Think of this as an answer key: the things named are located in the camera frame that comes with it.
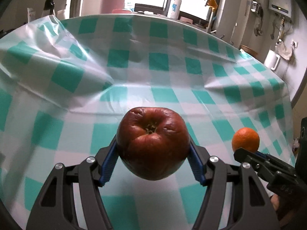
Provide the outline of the right hand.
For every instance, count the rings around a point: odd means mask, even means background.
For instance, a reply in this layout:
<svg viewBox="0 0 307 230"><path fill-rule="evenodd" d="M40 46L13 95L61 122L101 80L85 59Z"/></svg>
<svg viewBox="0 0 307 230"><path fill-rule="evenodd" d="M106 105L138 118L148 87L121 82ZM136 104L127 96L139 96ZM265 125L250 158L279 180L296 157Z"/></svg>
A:
<svg viewBox="0 0 307 230"><path fill-rule="evenodd" d="M271 204L274 208L275 211L277 211L281 205L281 201L280 201L280 198L277 194L273 194L271 197L270 197L270 201L271 201Z"/></svg>

